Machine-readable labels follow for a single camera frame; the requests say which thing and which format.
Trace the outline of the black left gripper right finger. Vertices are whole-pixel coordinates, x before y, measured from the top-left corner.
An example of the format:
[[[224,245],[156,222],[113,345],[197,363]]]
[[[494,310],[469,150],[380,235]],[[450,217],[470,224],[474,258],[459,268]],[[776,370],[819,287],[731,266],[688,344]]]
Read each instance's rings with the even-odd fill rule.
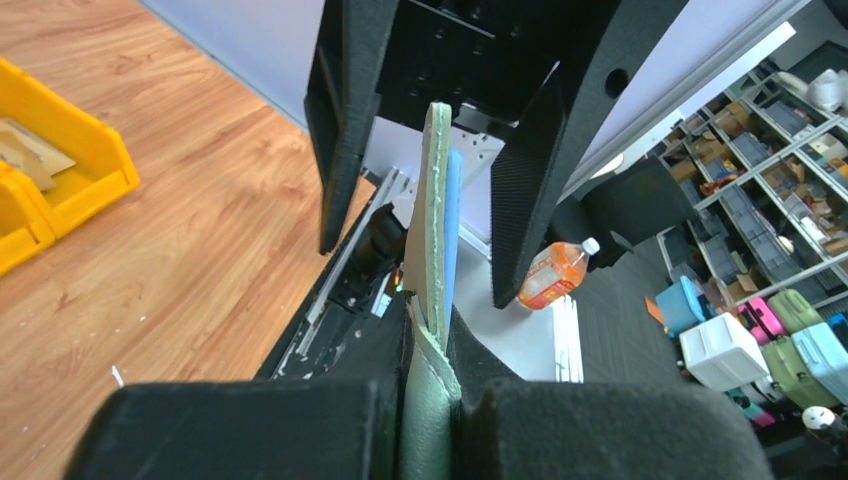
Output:
[[[454,479],[770,479],[752,428],[724,395],[692,384],[521,379],[464,324],[448,359],[462,399]]]

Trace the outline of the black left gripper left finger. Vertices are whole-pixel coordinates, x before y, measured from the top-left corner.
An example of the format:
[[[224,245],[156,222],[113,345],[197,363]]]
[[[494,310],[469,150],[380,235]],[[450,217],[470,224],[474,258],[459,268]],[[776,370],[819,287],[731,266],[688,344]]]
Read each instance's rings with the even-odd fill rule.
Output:
[[[406,301],[326,373],[143,383],[110,395],[68,479],[395,479],[411,342]]]

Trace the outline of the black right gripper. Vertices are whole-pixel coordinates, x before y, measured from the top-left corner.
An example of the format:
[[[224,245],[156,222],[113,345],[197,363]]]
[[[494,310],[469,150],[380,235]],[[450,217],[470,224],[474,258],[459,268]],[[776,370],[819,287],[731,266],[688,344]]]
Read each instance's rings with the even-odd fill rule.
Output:
[[[505,308],[581,158],[685,6],[326,1],[304,98],[322,185],[319,253],[342,234],[378,111],[413,129],[432,101],[504,123],[522,115],[490,174],[492,303]]]

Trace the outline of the white gold credit card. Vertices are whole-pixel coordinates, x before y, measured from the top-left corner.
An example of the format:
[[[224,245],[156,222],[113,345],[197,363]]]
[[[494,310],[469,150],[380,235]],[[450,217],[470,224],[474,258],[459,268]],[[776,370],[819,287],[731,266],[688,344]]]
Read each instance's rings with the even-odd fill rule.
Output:
[[[460,202],[463,185],[463,163],[464,161],[461,153],[457,149],[451,148],[448,151],[444,195],[443,246],[445,306],[442,340],[443,349],[446,349],[447,347],[453,309],[459,241]]]

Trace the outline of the green leather card holder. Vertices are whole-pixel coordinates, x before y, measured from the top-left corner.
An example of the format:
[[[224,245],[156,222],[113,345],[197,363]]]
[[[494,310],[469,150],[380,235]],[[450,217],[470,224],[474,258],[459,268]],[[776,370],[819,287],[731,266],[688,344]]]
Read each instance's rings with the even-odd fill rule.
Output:
[[[451,473],[452,419],[461,387],[442,348],[444,329],[444,195],[452,109],[428,107],[420,174],[403,262],[406,313],[413,345],[399,446],[402,479],[446,479]]]

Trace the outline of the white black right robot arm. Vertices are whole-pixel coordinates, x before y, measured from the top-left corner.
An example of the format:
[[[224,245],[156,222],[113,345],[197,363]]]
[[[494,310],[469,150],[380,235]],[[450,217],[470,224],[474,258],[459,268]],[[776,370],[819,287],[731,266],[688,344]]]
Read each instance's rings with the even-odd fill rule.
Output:
[[[491,178],[493,303],[514,299],[543,248],[588,237],[591,269],[691,217],[658,160],[561,192],[631,77],[684,9],[681,1],[328,1],[304,98],[322,183],[319,250],[342,232],[377,119],[422,135],[430,280],[446,276],[436,240],[448,216],[450,131],[499,139]]]

